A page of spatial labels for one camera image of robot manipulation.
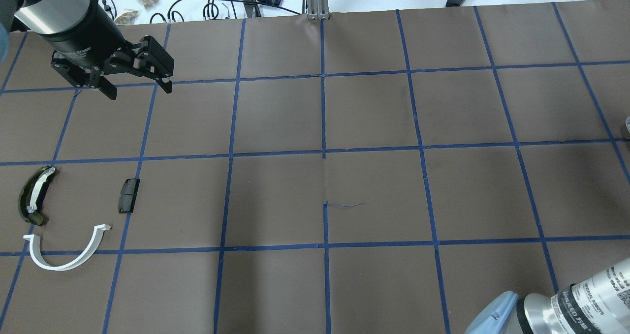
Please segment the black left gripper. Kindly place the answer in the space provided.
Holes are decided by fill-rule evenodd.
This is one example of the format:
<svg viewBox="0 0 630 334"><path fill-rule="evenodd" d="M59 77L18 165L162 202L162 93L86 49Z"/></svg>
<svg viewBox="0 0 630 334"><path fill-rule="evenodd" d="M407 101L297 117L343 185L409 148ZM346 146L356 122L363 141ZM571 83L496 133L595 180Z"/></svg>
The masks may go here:
<svg viewBox="0 0 630 334"><path fill-rule="evenodd" d="M54 51L50 66L73 87L100 89L108 99L117 99L117 88L106 75L130 74L154 80L166 93L171 94L171 77L175 70L175 59L153 36L144 36L139 43L127 42L126 47L115 50L101 63L80 66L70 62L60 52Z"/></svg>

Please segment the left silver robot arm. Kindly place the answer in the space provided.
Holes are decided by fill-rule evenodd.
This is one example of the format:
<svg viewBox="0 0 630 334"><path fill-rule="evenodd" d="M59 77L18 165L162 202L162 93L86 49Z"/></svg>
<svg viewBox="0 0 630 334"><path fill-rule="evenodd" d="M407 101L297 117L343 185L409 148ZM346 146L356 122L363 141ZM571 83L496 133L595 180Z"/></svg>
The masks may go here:
<svg viewBox="0 0 630 334"><path fill-rule="evenodd" d="M89 87L109 99L117 88L108 75L130 74L172 92L175 60L153 36L127 41L99 0L1 0L1 58L9 33L28 29L54 51L50 67L73 87Z"/></svg>

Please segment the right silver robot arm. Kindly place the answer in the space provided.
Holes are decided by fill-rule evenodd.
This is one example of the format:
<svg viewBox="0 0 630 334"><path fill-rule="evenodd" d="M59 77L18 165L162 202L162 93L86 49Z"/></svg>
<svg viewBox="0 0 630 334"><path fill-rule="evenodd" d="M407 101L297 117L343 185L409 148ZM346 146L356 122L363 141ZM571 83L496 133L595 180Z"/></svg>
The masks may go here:
<svg viewBox="0 0 630 334"><path fill-rule="evenodd" d="M629 332L628 65L152 90L108 334Z"/></svg>

